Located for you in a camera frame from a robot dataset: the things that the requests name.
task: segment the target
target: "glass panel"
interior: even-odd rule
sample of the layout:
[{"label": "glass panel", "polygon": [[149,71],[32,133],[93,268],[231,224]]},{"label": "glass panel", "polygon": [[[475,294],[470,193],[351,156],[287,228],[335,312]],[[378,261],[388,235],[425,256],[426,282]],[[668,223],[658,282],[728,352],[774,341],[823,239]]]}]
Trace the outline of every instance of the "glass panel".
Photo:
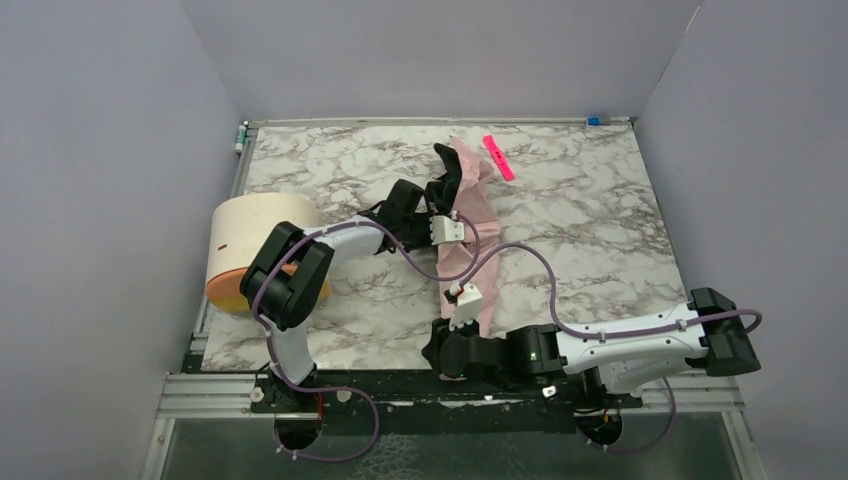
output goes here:
[{"label": "glass panel", "polygon": [[[667,416],[625,417],[621,446],[651,441]],[[720,414],[684,414],[667,442],[640,455],[604,454],[577,435],[385,435],[344,464],[276,454],[267,420],[178,420],[163,478],[739,478]],[[342,455],[365,437],[322,436],[309,451]]]}]

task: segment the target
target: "pink fabric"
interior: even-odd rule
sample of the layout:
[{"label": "pink fabric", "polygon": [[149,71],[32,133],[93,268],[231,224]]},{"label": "pink fabric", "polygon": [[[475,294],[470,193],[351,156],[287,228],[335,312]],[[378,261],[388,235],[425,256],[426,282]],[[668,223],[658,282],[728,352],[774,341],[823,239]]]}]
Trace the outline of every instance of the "pink fabric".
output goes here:
[{"label": "pink fabric", "polygon": [[[468,217],[477,227],[481,246],[479,258],[483,258],[498,246],[498,237],[501,232],[501,224],[483,190],[495,170],[489,162],[481,160],[458,138],[451,138],[451,146],[459,154],[459,163],[462,166],[462,180],[453,208]],[[465,227],[464,243],[439,245],[439,261],[436,264],[439,276],[462,273],[471,262],[474,248],[474,234],[468,227]],[[495,282],[498,277],[499,263],[498,256],[495,255],[471,279],[471,282],[483,294],[483,308],[477,322],[480,324],[480,335],[484,337],[489,335],[492,318],[495,316],[495,305],[498,300],[498,288]],[[443,292],[450,287],[450,283],[441,282],[439,287],[439,291]],[[454,306],[448,303],[444,295],[439,297],[442,301],[442,318],[450,318],[453,315]]]}]

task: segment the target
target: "metal frame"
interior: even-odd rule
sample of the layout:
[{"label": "metal frame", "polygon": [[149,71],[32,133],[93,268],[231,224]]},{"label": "metal frame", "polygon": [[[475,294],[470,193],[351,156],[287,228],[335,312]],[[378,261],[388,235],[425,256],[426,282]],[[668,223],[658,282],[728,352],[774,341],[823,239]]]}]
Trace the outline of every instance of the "metal frame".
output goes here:
[{"label": "metal frame", "polygon": [[[248,124],[245,147],[239,157],[230,198],[244,192],[247,173],[253,158],[258,129],[284,126],[357,126],[357,125],[495,125],[495,124],[567,124],[584,123],[585,118],[322,118],[300,120],[264,120]],[[613,118],[614,124],[630,124],[627,117]],[[206,313],[209,301],[203,295],[198,309],[189,349],[201,352],[206,348],[209,325]],[[253,374],[169,374],[165,379],[153,435],[142,470],[142,479],[158,479],[165,468],[170,450],[174,425],[179,419],[317,419],[315,413],[256,414],[250,411],[250,390],[254,386]],[[684,372],[669,381],[674,388],[677,409],[680,413],[721,413],[730,446],[736,457],[741,478],[764,480],[756,447],[745,422],[745,404],[735,378],[712,378],[702,372]],[[666,412],[669,398],[661,382],[642,389],[644,406],[627,410],[625,415]]]},{"label": "metal frame", "polygon": [[745,480],[766,480],[765,470],[760,461],[760,456],[757,454],[754,440],[751,438],[751,431],[748,430],[748,422],[745,421],[744,413],[741,411],[722,412],[721,416],[742,478]]}]

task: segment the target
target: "orange bottom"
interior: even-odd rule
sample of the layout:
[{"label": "orange bottom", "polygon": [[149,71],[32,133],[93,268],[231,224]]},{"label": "orange bottom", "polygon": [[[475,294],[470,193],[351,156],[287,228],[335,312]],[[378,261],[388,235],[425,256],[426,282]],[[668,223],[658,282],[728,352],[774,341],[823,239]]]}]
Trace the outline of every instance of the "orange bottom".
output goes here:
[{"label": "orange bottom", "polygon": [[[281,270],[291,275],[297,270],[297,266],[283,265]],[[247,267],[244,267],[215,276],[215,278],[209,280],[209,283],[206,284],[206,298],[222,312],[241,313],[248,311],[250,306],[247,304],[247,299],[238,290],[241,279],[246,272]],[[324,285],[321,286],[321,293],[318,294],[318,298],[324,299],[329,297],[331,291],[330,284],[324,280]]]}]

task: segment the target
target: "pink cloth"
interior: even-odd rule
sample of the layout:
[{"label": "pink cloth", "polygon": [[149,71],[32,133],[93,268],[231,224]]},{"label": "pink cloth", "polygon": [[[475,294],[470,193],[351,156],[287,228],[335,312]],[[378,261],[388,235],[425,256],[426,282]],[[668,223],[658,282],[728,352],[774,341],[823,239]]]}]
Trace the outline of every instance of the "pink cloth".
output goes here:
[{"label": "pink cloth", "polygon": [[[459,163],[462,166],[462,180],[459,183],[459,191],[453,203],[454,210],[468,217],[477,231],[480,233],[480,259],[499,244],[498,236],[501,232],[501,224],[495,214],[495,210],[486,198],[483,187],[494,173],[494,168],[489,162],[485,162],[471,151],[468,146],[458,138],[451,138],[451,146],[459,155]],[[465,227],[465,242],[439,245],[439,261],[436,270],[439,276],[456,275],[471,263],[474,255],[474,233]],[[477,323],[480,324],[480,335],[489,335],[492,318],[495,316],[495,305],[498,300],[498,288],[495,284],[498,277],[498,256],[491,260],[477,272],[471,282],[480,289],[483,294],[483,308]],[[439,291],[443,292],[450,287],[450,282],[441,282]],[[454,306],[448,303],[444,295],[439,295],[442,301],[442,318],[450,318],[453,315]]]}]

